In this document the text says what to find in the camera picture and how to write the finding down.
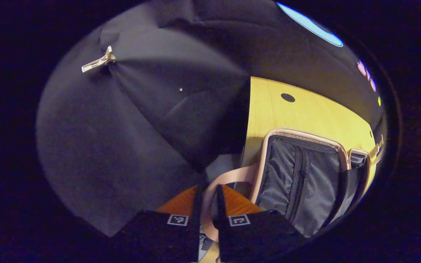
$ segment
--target zipper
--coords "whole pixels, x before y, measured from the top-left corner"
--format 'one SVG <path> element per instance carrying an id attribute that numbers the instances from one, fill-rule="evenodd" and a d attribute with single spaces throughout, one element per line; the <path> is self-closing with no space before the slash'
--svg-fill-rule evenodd
<path id="1" fill-rule="evenodd" d="M 107 50 L 105 51 L 105 55 L 103 57 L 99 58 L 98 60 L 94 60 L 90 63 L 87 63 L 81 67 L 82 73 L 92 70 L 101 65 L 107 65 L 109 62 L 115 62 L 115 61 L 117 61 L 117 58 L 113 54 L 113 50 L 111 49 L 111 46 L 108 46 Z"/>
<path id="2" fill-rule="evenodd" d="M 285 211 L 285 216 L 288 214 L 290 218 L 287 218 L 289 222 L 293 222 L 295 218 L 295 213 L 297 211 L 297 207 L 300 203 L 300 196 L 301 190 L 303 188 L 304 182 L 304 156 L 303 149 L 299 146 L 295 146 L 295 166 L 293 172 L 293 183 L 289 194 L 289 204 L 287 205 L 287 209 Z"/>
<path id="3" fill-rule="evenodd" d="M 301 199 L 301 195 L 303 192 L 303 186 L 304 186 L 304 179 L 307 175 L 306 170 L 308 168 L 309 162 L 308 162 L 308 156 L 307 154 L 303 151 L 303 148 L 300 148 L 301 151 L 301 167 L 300 170 L 298 172 L 299 176 L 298 176 L 298 183 L 297 183 L 297 189 L 295 192 L 295 199 L 293 201 L 293 208 L 291 210 L 291 214 L 290 214 L 290 223 L 293 223 L 293 221 L 295 220 L 295 215 L 297 214 L 298 211 L 298 207 L 300 205 L 300 199 Z"/>

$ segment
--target orange surface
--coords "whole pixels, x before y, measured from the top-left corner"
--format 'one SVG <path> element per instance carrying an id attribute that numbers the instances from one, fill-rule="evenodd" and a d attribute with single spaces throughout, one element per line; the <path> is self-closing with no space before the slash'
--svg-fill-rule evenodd
<path id="1" fill-rule="evenodd" d="M 164 205 L 157 209 L 157 212 L 191 216 L 193 211 L 194 195 L 196 195 L 197 185 L 184 190 Z"/>
<path id="2" fill-rule="evenodd" d="M 222 189 L 224 190 L 227 216 L 239 216 L 243 214 L 262 212 L 261 208 L 254 203 L 251 203 L 250 200 L 232 188 L 222 185 Z"/>

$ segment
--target yellow wooden surface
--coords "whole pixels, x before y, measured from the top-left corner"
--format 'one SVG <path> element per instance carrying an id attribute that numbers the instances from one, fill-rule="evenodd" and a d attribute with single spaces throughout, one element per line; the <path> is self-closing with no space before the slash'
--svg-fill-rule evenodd
<path id="1" fill-rule="evenodd" d="M 287 93 L 295 102 L 284 100 Z M 288 128 L 312 133 L 339 142 L 346 151 L 360 148 L 366 152 L 375 146 L 371 127 L 348 108 L 317 93 L 294 85 L 251 77 L 249 121 L 242 166 L 258 160 L 257 153 L 268 131 Z M 376 165 L 370 168 L 367 189 L 373 181 Z"/>

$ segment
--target strap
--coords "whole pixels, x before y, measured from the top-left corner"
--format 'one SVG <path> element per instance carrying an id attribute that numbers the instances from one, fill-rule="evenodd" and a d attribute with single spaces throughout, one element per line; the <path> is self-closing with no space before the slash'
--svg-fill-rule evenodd
<path id="1" fill-rule="evenodd" d="M 201 210 L 201 224 L 206 236 L 214 241 L 219 241 L 219 231 L 212 223 L 211 215 L 211 202 L 214 197 L 215 190 L 219 184 L 235 183 L 235 182 L 248 182 L 253 183 L 256 173 L 258 171 L 258 164 L 255 163 L 251 166 L 238 168 L 226 172 L 217 177 L 204 192 L 202 199 Z"/>
<path id="2" fill-rule="evenodd" d="M 343 215 L 352 203 L 358 186 L 358 169 L 351 169 L 343 172 L 339 179 L 338 195 L 334 202 L 331 215 L 327 218 L 326 224 L 332 223 L 339 216 Z"/>

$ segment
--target white clip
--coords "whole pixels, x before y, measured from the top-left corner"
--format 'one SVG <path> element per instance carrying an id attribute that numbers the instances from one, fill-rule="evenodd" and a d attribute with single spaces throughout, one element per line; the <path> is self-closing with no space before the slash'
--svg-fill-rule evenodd
<path id="1" fill-rule="evenodd" d="M 94 60 L 88 64 L 85 64 L 82 66 L 82 73 L 91 70 L 92 68 L 107 64 L 108 62 L 115 62 L 117 60 L 117 58 L 115 57 L 115 55 L 113 55 L 112 50 L 111 50 L 111 46 L 107 47 L 107 51 L 105 52 L 105 55 L 101 58 L 99 58 L 98 60 Z"/>

